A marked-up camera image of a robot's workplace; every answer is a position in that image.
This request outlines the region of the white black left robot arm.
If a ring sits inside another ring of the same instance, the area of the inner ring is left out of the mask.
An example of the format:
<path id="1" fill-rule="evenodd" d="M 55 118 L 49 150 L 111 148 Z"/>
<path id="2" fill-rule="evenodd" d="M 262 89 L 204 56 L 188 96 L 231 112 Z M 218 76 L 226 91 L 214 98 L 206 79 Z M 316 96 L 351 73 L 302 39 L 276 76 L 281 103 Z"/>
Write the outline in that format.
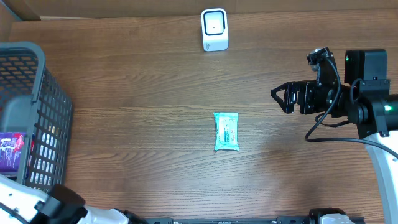
<path id="1" fill-rule="evenodd" d="M 146 223 L 128 210 L 103 210 L 86 204 L 60 184 L 45 193 L 1 176 L 1 224 L 7 223 Z"/>

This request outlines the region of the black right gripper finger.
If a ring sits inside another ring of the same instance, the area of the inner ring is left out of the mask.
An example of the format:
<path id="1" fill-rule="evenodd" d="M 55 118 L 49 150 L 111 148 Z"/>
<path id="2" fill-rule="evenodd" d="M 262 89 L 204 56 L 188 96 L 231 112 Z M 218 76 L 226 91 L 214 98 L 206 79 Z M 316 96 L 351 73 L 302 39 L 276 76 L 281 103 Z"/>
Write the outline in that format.
<path id="1" fill-rule="evenodd" d="M 291 100 L 290 93 L 285 92 L 284 97 L 281 98 L 277 95 L 276 92 L 271 92 L 271 97 L 275 99 L 278 105 L 282 108 L 284 113 L 293 113 L 294 112 L 294 101 Z"/>
<path id="2" fill-rule="evenodd" d="M 280 92 L 282 90 L 290 92 L 292 84 L 293 84 L 293 82 L 286 82 L 284 84 L 281 84 L 280 86 L 271 90 L 271 95 L 276 95 L 277 92 Z"/>

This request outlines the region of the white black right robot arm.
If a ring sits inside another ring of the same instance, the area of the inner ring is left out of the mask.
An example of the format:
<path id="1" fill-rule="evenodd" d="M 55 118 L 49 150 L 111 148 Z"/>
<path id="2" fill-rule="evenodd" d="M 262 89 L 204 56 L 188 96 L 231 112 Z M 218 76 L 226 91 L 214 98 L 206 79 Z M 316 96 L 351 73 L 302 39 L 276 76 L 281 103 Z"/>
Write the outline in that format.
<path id="1" fill-rule="evenodd" d="M 271 90 L 271 97 L 286 114 L 299 105 L 301 114 L 315 114 L 307 142 L 355 142 L 367 150 L 377 178 L 384 221 L 397 223 L 397 95 L 390 93 L 387 52 L 384 49 L 348 50 L 345 76 L 340 77 L 329 48 L 307 55 L 317 73 L 314 80 L 286 82 Z M 354 124 L 358 137 L 311 138 L 327 116 L 345 117 L 340 127 Z"/>

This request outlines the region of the teal wet wipes pack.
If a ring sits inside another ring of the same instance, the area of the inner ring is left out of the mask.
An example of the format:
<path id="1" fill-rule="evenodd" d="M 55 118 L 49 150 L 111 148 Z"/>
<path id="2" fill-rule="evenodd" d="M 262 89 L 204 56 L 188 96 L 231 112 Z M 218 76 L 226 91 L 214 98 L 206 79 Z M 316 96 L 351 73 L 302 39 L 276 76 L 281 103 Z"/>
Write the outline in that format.
<path id="1" fill-rule="evenodd" d="M 213 113 L 215 119 L 215 151 L 239 151 L 238 146 L 238 113 Z"/>

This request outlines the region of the purple sanitary pad pack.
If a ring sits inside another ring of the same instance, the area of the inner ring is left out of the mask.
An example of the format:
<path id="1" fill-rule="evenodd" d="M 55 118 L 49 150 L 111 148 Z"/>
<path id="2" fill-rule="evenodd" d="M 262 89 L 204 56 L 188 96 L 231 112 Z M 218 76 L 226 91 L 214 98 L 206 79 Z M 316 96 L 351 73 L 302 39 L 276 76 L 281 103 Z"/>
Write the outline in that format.
<path id="1" fill-rule="evenodd" d="M 1 172 L 17 172 L 25 133 L 1 133 Z"/>

